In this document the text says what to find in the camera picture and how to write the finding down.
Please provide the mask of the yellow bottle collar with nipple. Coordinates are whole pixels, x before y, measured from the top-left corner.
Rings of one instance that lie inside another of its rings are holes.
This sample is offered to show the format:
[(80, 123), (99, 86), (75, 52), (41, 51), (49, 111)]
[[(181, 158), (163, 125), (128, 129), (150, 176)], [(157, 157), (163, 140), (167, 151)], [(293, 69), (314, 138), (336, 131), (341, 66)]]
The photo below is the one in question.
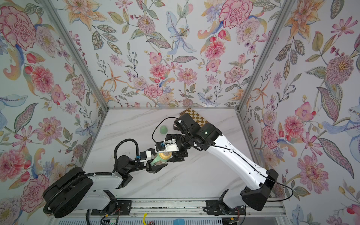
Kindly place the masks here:
[(167, 161), (172, 157), (172, 153), (171, 152), (161, 152), (158, 154), (158, 156), (160, 157), (161, 160)]

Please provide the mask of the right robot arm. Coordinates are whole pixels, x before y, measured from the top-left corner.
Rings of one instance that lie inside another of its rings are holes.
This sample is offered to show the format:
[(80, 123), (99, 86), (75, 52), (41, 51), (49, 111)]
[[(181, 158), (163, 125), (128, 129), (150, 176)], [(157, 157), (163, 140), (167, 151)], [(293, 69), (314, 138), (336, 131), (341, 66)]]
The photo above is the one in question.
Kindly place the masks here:
[(225, 190), (219, 198), (219, 208), (226, 214), (238, 206), (248, 206), (261, 211), (269, 201), (278, 173), (266, 170), (241, 153), (213, 124), (199, 125), (189, 114), (176, 118), (174, 125), (180, 134), (168, 134), (157, 142), (156, 151), (171, 152), (179, 158), (187, 150), (195, 148), (214, 155), (231, 168), (244, 182), (241, 189)]

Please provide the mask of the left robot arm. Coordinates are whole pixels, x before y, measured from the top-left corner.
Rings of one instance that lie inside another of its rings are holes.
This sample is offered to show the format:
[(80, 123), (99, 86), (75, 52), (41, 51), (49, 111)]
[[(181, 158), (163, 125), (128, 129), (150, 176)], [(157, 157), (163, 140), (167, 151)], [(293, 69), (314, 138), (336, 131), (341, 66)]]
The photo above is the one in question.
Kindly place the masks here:
[(131, 172), (147, 170), (156, 173), (162, 166), (151, 165), (155, 149), (139, 153), (135, 159), (126, 155), (114, 156), (112, 172), (86, 173), (76, 167), (67, 172), (43, 193), (43, 212), (62, 218), (77, 210), (98, 210), (113, 213), (118, 208), (117, 199), (111, 192), (127, 186), (132, 180)]

